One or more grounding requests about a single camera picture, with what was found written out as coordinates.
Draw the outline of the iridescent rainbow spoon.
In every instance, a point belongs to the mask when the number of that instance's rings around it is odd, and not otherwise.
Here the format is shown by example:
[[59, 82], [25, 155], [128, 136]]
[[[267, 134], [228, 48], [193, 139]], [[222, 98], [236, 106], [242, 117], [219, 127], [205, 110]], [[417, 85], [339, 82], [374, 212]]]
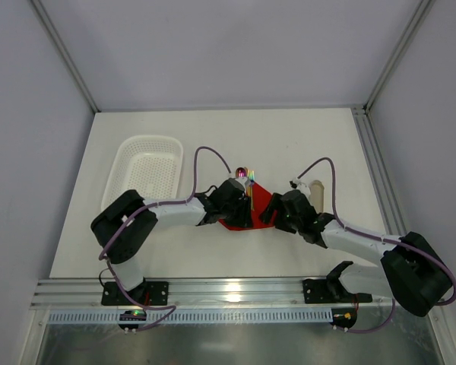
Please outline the iridescent rainbow spoon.
[[246, 167], [238, 167], [235, 171], [236, 178], [249, 178], [249, 169]]

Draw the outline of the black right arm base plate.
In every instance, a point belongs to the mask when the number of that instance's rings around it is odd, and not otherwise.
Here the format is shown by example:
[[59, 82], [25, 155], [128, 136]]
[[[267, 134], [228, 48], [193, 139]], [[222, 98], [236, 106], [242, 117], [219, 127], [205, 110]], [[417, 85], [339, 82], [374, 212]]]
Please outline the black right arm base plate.
[[305, 279], [302, 291], [306, 304], [372, 302], [371, 294], [351, 293], [336, 279]]

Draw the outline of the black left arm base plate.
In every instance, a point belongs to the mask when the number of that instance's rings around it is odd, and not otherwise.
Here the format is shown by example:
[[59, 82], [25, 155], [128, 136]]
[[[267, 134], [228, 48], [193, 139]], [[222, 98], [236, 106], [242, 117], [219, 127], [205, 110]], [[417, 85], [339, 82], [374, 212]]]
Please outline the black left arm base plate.
[[[133, 301], [145, 306], [167, 305], [168, 294], [168, 281], [145, 281], [128, 292]], [[117, 283], [111, 281], [106, 282], [103, 286], [101, 305], [128, 306], [131, 305], [131, 301], [121, 292]]]

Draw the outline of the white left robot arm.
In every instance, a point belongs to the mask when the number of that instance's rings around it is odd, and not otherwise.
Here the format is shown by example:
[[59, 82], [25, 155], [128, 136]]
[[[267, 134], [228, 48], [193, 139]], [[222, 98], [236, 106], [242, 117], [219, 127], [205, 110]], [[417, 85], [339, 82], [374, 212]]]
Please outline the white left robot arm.
[[246, 177], [229, 178], [211, 194], [195, 193], [186, 200], [147, 201], [134, 189], [120, 195], [91, 223], [105, 260], [122, 296], [133, 302], [145, 284], [136, 255], [148, 236], [178, 226], [204, 226], [242, 216], [248, 202]]

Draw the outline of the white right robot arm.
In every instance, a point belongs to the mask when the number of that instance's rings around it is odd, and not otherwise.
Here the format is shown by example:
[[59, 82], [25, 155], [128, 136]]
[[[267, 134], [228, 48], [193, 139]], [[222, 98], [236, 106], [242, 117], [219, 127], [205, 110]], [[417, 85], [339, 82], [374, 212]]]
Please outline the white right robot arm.
[[369, 262], [364, 266], [347, 260], [333, 268], [318, 281], [325, 291], [323, 301], [342, 303], [359, 294], [388, 297], [424, 317], [455, 289], [451, 272], [418, 233], [386, 236], [349, 227], [334, 214], [318, 213], [298, 189], [273, 194], [260, 219], [299, 234], [307, 243]]

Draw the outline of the red paper napkin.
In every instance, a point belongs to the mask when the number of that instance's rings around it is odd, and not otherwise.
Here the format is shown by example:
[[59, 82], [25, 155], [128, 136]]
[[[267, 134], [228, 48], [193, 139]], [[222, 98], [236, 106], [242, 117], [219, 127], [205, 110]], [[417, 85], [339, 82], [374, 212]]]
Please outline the red paper napkin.
[[244, 230], [260, 230], [260, 229], [265, 229], [265, 228], [274, 226], [274, 224], [263, 224], [259, 219], [260, 213], [263, 212], [263, 210], [268, 205], [268, 202], [269, 202], [272, 194], [256, 182], [251, 186], [251, 191], [252, 192], [250, 193], [249, 197], [252, 200], [253, 227], [249, 228], [249, 229], [240, 229], [237, 227], [225, 227], [226, 229], [231, 230], [231, 231], [244, 231]]

